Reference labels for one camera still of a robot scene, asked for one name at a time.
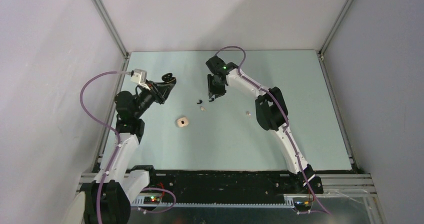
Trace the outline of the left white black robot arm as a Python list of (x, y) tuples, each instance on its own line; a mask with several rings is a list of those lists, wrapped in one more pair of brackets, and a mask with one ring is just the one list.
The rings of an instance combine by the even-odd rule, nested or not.
[(153, 103), (164, 104), (176, 83), (175, 77), (162, 82), (148, 80), (146, 87), (141, 87), (136, 94), (121, 91), (115, 96), (114, 150), (94, 180), (82, 184), (80, 189), (85, 193), (83, 220), (86, 224), (126, 224), (131, 204), (139, 193), (156, 190), (158, 179), (149, 171), (134, 170), (127, 178), (125, 174), (144, 134), (142, 114)]

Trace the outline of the black earbud charging case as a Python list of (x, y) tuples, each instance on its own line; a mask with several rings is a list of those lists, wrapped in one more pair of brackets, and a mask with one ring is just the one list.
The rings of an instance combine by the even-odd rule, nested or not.
[(172, 73), (166, 73), (161, 78), (162, 78), (163, 83), (176, 84), (176, 81), (177, 81), (176, 77), (174, 77)]

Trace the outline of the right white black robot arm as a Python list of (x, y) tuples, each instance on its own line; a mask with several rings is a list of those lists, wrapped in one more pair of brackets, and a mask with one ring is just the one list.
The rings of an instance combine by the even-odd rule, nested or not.
[(279, 149), (287, 169), (293, 176), (291, 188), (304, 193), (317, 180), (316, 172), (301, 153), (292, 134), (288, 109), (278, 87), (268, 88), (246, 75), (233, 62), (225, 63), (218, 56), (206, 62), (210, 71), (207, 75), (208, 96), (211, 100), (226, 94), (226, 87), (233, 87), (246, 93), (255, 101), (255, 116), (261, 128), (271, 132), (278, 140)]

